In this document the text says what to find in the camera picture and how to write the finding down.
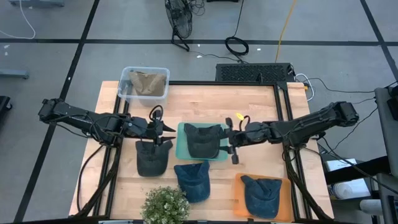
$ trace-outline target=black fan base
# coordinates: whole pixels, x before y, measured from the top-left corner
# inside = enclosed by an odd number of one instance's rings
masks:
[[[184,46],[181,45],[181,44],[177,44],[177,43],[174,41],[174,36],[177,36],[177,37],[181,40],[181,42],[182,42],[182,44],[183,44]],[[180,47],[180,48],[186,50],[187,52],[189,52],[189,50],[190,50],[190,49],[189,49],[189,46],[187,45],[187,43],[185,42],[185,40],[183,40],[183,39],[181,38],[180,34],[178,33],[178,31],[177,31],[176,29],[173,29],[172,44],[174,44],[174,45],[176,45],[177,47]]]

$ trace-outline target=electric fan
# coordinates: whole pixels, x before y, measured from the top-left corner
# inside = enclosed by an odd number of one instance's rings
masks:
[[[187,0],[165,0],[167,17],[173,28],[172,43],[189,51],[184,39],[192,33],[192,12]],[[184,46],[175,43],[174,36],[177,36]]]

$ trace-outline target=yellow tag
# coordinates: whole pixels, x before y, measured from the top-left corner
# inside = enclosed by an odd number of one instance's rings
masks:
[[[241,115],[240,113],[236,113],[236,116],[238,117],[238,119],[240,119],[241,121],[244,120],[244,116]]]

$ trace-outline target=metal grate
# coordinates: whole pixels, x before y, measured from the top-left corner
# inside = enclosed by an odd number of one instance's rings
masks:
[[[219,82],[294,82],[289,63],[218,64],[216,68]]]

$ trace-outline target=gray floor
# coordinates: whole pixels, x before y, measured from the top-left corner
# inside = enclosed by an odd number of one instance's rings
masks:
[[[36,28],[37,38],[80,38],[93,0],[65,2],[62,8],[25,9]],[[384,39],[398,41],[398,17],[394,10],[398,2],[366,2]],[[246,1],[237,36],[277,40],[290,4],[291,1],[278,0]],[[189,39],[224,39],[232,35],[239,7],[240,4],[231,2],[208,3],[204,16],[193,17]],[[13,35],[31,35],[19,8],[6,1],[0,2],[0,30]],[[88,38],[144,40],[169,39],[170,35],[163,0],[101,0]],[[359,0],[298,1],[284,39],[377,41]],[[37,112],[44,98],[59,96],[76,47],[77,44],[2,44],[0,41],[0,68],[23,68],[30,72],[28,80],[0,78],[0,95],[10,96],[14,104],[0,130],[0,223],[13,221],[47,130],[47,125],[39,122]],[[192,50],[229,55],[224,45],[192,45]],[[389,50],[398,60],[398,47],[389,47]],[[275,45],[251,45],[244,59],[273,62],[275,52]],[[126,66],[166,67],[172,80],[214,80],[216,64],[231,63],[213,57],[197,58],[197,55],[170,44],[86,44],[67,101],[93,110],[101,82],[118,80]],[[330,88],[339,90],[373,90],[395,81],[379,46],[285,45],[279,62],[290,62],[296,73],[320,77]],[[312,111],[331,101],[358,102],[373,97],[365,93],[333,93],[325,90],[319,81],[312,83],[315,89],[315,97],[309,102]],[[373,101],[356,105],[361,118],[375,107]],[[334,128],[326,138],[334,146],[350,131],[350,128]],[[56,129],[25,220],[68,215],[84,148],[84,139]],[[362,123],[336,151],[341,156],[363,161],[385,155],[377,113]],[[336,207],[335,215],[341,221],[371,222],[369,215],[358,212],[351,217],[343,208]]]

